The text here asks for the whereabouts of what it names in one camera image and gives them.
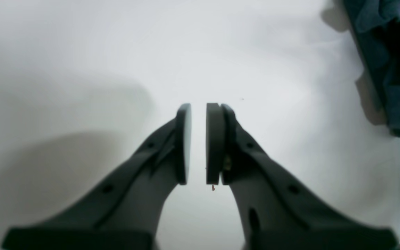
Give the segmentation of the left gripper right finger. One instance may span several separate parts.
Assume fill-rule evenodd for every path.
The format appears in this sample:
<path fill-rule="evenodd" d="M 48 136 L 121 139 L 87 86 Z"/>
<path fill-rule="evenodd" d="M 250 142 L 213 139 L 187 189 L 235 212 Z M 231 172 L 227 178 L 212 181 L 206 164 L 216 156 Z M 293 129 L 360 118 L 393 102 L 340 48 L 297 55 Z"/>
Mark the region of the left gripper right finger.
<path fill-rule="evenodd" d="M 249 250 L 395 250 L 387 228 L 330 207 L 272 160 L 226 104 L 206 105 L 206 183 L 230 187 Z"/>

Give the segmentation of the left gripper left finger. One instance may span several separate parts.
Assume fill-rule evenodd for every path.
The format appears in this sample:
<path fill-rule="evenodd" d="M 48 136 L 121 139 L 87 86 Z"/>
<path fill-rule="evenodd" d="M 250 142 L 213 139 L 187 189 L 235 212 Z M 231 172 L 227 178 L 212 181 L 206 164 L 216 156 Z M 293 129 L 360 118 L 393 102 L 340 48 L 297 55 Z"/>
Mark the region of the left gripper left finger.
<path fill-rule="evenodd" d="M 11 228 L 4 250 L 152 250 L 169 194 L 189 175 L 191 105 L 149 135 L 133 155 L 69 208 Z"/>

